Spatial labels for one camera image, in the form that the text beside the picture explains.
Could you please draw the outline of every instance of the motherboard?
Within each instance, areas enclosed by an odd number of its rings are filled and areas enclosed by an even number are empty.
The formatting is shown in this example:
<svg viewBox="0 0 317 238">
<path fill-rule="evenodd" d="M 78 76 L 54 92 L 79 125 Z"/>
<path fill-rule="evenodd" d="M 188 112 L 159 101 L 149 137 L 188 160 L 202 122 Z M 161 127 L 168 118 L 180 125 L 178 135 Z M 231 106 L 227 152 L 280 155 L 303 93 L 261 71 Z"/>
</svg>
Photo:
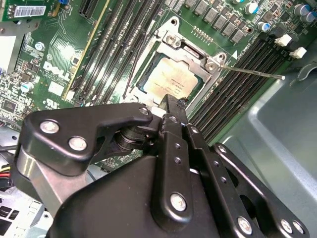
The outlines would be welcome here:
<svg viewBox="0 0 317 238">
<path fill-rule="evenodd" d="M 228 67 L 283 74 L 317 37 L 315 0 L 0 2 L 2 33 L 6 21 L 41 19 L 24 34 L 14 71 L 0 65 L 0 120 L 15 130 L 33 111 L 150 108 L 168 93 L 211 143 L 276 80 Z M 99 165 L 109 172 L 139 155 Z"/>
</svg>

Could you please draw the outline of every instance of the barcode sticker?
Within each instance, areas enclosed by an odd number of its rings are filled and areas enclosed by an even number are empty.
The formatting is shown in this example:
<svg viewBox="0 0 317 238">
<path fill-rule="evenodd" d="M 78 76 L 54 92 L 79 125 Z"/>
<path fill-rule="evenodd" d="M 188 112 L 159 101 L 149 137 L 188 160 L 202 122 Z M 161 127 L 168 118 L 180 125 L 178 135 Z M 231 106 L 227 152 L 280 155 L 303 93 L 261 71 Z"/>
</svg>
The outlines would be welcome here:
<svg viewBox="0 0 317 238">
<path fill-rule="evenodd" d="M 17 6 L 14 17 L 43 16 L 46 6 Z"/>
</svg>

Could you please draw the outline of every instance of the capacitor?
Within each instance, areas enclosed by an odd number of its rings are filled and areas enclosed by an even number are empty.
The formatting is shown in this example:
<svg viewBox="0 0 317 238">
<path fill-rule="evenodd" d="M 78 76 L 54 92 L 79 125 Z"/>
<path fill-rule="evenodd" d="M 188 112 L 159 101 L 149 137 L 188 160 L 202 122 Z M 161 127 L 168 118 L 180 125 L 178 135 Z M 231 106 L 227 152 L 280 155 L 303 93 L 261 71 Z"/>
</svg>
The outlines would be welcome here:
<svg viewBox="0 0 317 238">
<path fill-rule="evenodd" d="M 296 16 L 306 16 L 309 13 L 310 9 L 311 9 L 311 7 L 308 4 L 306 4 L 306 5 L 297 4 L 294 7 L 294 14 Z"/>
<path fill-rule="evenodd" d="M 25 82 L 21 84 L 20 89 L 23 93 L 30 93 L 33 91 L 34 85 L 31 82 Z"/>
<path fill-rule="evenodd" d="M 262 22 L 262 21 L 260 21 L 258 23 L 258 30 L 259 31 L 267 32 L 267 31 L 269 31 L 270 27 L 271 27 L 271 25 L 268 24 L 268 23 L 265 23 L 265 22 Z"/>
<path fill-rule="evenodd" d="M 234 3 L 234 4 L 238 4 L 238 3 L 241 3 L 241 2 L 243 2 L 244 0 L 232 0 L 232 3 Z"/>
<path fill-rule="evenodd" d="M 42 42 L 37 42 L 37 43 L 35 43 L 35 48 L 38 51 L 44 51 L 45 50 L 45 45 Z"/>
<path fill-rule="evenodd" d="M 311 23 L 317 18 L 317 13 L 314 11 L 309 12 L 306 16 L 301 16 L 301 21 L 305 23 Z"/>
<path fill-rule="evenodd" d="M 258 12 L 258 10 L 259 10 L 259 5 L 255 2 L 250 2 L 246 4 L 246 6 L 244 7 L 244 12 L 246 14 L 255 14 Z"/>
</svg>

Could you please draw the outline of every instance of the gray metal panel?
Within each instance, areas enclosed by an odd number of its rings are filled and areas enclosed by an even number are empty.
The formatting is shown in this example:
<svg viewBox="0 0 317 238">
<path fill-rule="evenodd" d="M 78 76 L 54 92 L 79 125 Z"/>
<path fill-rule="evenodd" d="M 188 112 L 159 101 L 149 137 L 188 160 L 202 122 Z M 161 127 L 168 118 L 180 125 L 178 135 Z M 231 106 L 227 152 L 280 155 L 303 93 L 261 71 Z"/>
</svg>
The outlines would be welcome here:
<svg viewBox="0 0 317 238">
<path fill-rule="evenodd" d="M 220 141 L 317 237 L 317 73 L 296 76 L 273 84 Z"/>
</svg>

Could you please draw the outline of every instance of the mounting screw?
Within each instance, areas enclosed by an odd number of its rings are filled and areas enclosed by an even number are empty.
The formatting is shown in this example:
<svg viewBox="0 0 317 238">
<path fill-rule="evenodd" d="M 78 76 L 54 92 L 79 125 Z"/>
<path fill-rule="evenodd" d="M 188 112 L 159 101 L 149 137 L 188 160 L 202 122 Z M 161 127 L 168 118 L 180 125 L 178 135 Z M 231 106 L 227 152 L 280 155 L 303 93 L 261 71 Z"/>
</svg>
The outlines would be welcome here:
<svg viewBox="0 0 317 238">
<path fill-rule="evenodd" d="M 176 37 L 172 35 L 168 35 L 166 37 L 166 42 L 170 45 L 173 45 L 176 42 Z"/>
<path fill-rule="evenodd" d="M 185 199 L 181 196 L 178 195 L 177 193 L 173 193 L 170 197 L 170 202 L 177 211 L 185 211 L 186 209 L 186 202 Z"/>
<path fill-rule="evenodd" d="M 199 133 L 199 131 L 196 129 L 196 127 L 193 127 L 193 126 L 192 126 L 192 131 L 193 131 L 194 133 Z"/>
<path fill-rule="evenodd" d="M 222 146 L 222 145 L 219 145 L 219 150 L 222 152 L 222 153 L 226 153 L 226 149 Z"/>
<path fill-rule="evenodd" d="M 215 67 L 216 67 L 216 65 L 214 63 L 212 63 L 212 62 L 209 62 L 209 63 L 206 64 L 206 69 L 208 71 L 214 70 Z"/>
<path fill-rule="evenodd" d="M 293 225 L 295 226 L 295 228 L 296 228 L 301 234 L 304 234 L 304 230 L 303 230 L 301 224 L 299 224 L 299 223 L 296 222 L 296 221 L 293 221 Z"/>
<path fill-rule="evenodd" d="M 245 234 L 247 234 L 247 235 L 252 234 L 252 227 L 247 219 L 245 219 L 244 217 L 238 217 L 238 224 L 239 224 L 239 227 L 241 228 L 241 230 Z"/>
<path fill-rule="evenodd" d="M 170 119 L 172 122 L 174 122 L 174 123 L 178 123 L 177 118 L 174 117 L 174 116 L 170 116 L 169 119 Z"/>
<path fill-rule="evenodd" d="M 146 108 L 140 108 L 139 111 L 140 111 L 142 114 L 146 115 L 146 116 L 149 114 L 149 112 L 148 112 L 148 110 L 147 110 Z"/>
<path fill-rule="evenodd" d="M 81 137 L 73 137 L 69 140 L 68 145 L 73 150 L 82 151 L 87 148 L 87 142 Z"/>
<path fill-rule="evenodd" d="M 45 133 L 54 134 L 58 132 L 59 126 L 56 122 L 47 120 L 40 124 L 40 129 Z"/>
<path fill-rule="evenodd" d="M 289 234 L 293 233 L 291 225 L 287 221 L 285 221 L 284 219 L 281 219 L 281 224 L 284 230 L 286 230 Z"/>
</svg>

